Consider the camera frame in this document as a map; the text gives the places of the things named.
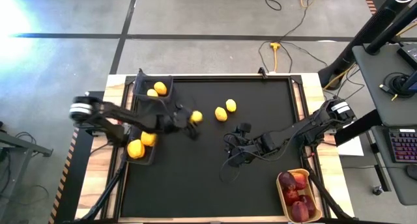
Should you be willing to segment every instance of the wooden basket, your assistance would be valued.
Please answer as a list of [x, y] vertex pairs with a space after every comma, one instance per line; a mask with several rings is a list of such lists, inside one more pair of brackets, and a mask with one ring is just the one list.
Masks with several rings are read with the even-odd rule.
[[[305, 170], [305, 169], [293, 169], [293, 170], [290, 170], [288, 172], [290, 172], [290, 173], [300, 173], [300, 174], [303, 174], [306, 177], [307, 187], [304, 188], [304, 189], [302, 189], [302, 190], [298, 190], [297, 192], [298, 192], [299, 195], [308, 195], [308, 196], [311, 197], [311, 199], [314, 202], [315, 215], [313, 217], [309, 218], [304, 223], [309, 223], [309, 222], [312, 222], [312, 221], [317, 221], [318, 219], [321, 218], [321, 216], [323, 215], [323, 213], [321, 212], [321, 210], [319, 210], [317, 208], [317, 205], [315, 203], [314, 195], [313, 195], [313, 192], [311, 191], [310, 182], [308, 180], [309, 172], [307, 170]], [[293, 221], [293, 217], [291, 215], [291, 207], [285, 205], [285, 200], [284, 200], [284, 196], [283, 196], [283, 193], [282, 193], [281, 184], [280, 184], [280, 181], [279, 181], [278, 177], [276, 178], [276, 187], [278, 188], [278, 194], [280, 195], [282, 209], [284, 210], [285, 217], [287, 217], [289, 221], [291, 221], [293, 223], [296, 223], [295, 221]]]

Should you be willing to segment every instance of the computer keyboard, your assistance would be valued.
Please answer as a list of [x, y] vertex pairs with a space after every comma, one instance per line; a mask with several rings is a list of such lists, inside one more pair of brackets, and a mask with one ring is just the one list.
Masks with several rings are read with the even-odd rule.
[[390, 129], [388, 138], [394, 162], [417, 163], [417, 130]]

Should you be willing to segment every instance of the black tray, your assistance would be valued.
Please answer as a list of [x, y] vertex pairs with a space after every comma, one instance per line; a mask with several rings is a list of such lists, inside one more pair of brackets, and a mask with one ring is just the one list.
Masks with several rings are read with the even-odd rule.
[[[275, 180], [280, 172], [301, 167], [297, 148], [275, 162], [242, 166], [232, 184], [220, 182], [219, 169], [227, 158], [222, 136], [239, 123], [251, 123], [249, 137], [255, 137], [298, 120], [291, 78], [174, 77], [174, 85], [176, 99], [203, 113], [201, 134], [197, 141], [180, 132], [159, 135], [153, 164], [129, 165], [121, 217], [283, 215]], [[229, 98], [237, 102], [237, 112], [218, 122], [214, 110]]]

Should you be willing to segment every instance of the black table surface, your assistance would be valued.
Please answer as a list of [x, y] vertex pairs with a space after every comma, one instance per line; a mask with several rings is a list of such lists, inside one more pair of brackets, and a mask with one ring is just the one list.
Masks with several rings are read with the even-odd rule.
[[[255, 137], [295, 122], [288, 81], [174, 84], [177, 98], [203, 113], [201, 134], [196, 141], [182, 133], [159, 135], [152, 165], [129, 164], [121, 217], [282, 216], [276, 179], [282, 171], [301, 167], [297, 148], [288, 148], [275, 162], [243, 165], [232, 183], [221, 182], [219, 171], [227, 159], [223, 135], [239, 123], [252, 124], [248, 137]], [[225, 108], [229, 98], [237, 111], [218, 122], [214, 110]], [[223, 176], [231, 179], [236, 171], [226, 167]]]
[[412, 74], [414, 71], [397, 54], [398, 49], [398, 45], [383, 46], [378, 55], [369, 55], [362, 46], [352, 50], [382, 123], [385, 126], [417, 126], [417, 95], [391, 101], [393, 96], [379, 88], [392, 72]]
[[386, 129], [383, 126], [374, 126], [371, 128], [372, 134], [378, 145], [381, 157], [384, 160], [386, 170], [390, 175], [392, 185], [394, 185], [395, 192], [397, 193], [399, 202], [404, 205], [416, 205], [417, 204], [417, 181], [410, 178], [405, 167], [407, 163], [394, 163], [391, 158], [390, 151], [384, 136], [383, 130]]

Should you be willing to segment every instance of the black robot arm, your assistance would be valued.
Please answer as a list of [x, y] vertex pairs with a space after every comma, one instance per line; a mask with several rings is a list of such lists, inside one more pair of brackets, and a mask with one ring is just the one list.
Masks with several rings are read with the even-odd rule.
[[232, 167], [239, 167], [243, 163], [251, 163], [259, 158], [265, 161], [278, 160], [286, 147], [297, 147], [300, 149], [300, 156], [303, 166], [310, 173], [309, 178], [317, 186], [326, 203], [334, 211], [338, 218], [351, 218], [335, 202], [324, 185], [320, 182], [315, 171], [310, 167], [308, 156], [302, 150], [304, 146], [316, 147], [324, 139], [324, 133], [331, 128], [340, 129], [351, 123], [354, 113], [345, 100], [335, 98], [327, 100], [316, 112], [309, 117], [280, 130], [263, 133], [254, 139], [246, 139], [245, 134], [250, 132], [250, 124], [241, 124], [235, 132], [227, 133], [224, 136], [229, 158], [228, 164]]
[[[182, 105], [176, 105], [176, 111], [170, 112], [163, 102], [155, 100], [150, 104], [162, 104], [166, 113], [155, 114], [146, 110], [139, 114], [123, 109], [111, 102], [103, 102], [98, 98], [78, 96], [74, 98], [70, 108], [70, 118], [80, 127], [88, 132], [104, 132], [108, 143], [116, 147], [127, 144], [127, 135], [124, 134], [124, 127], [120, 124], [113, 124], [109, 119], [115, 119], [128, 123], [147, 133], [173, 133], [179, 130], [186, 131], [192, 139], [197, 137], [197, 126], [190, 122], [191, 109]], [[67, 223], [94, 223], [95, 217], [103, 207], [116, 183], [121, 179], [126, 168], [126, 151], [113, 178], [109, 181], [104, 192], [98, 198], [90, 211], [81, 219], [68, 221]]]
[[[152, 104], [165, 104], [153, 100]], [[120, 145], [124, 142], [124, 128], [120, 124], [112, 124], [107, 118], [128, 123], [147, 133], [172, 133], [187, 130], [191, 138], [197, 135], [195, 125], [189, 119], [192, 111], [186, 107], [178, 107], [172, 113], [166, 108], [164, 114], [148, 112], [134, 113], [111, 102], [103, 102], [98, 98], [78, 96], [70, 108], [70, 118], [87, 131], [104, 132], [109, 143]]]

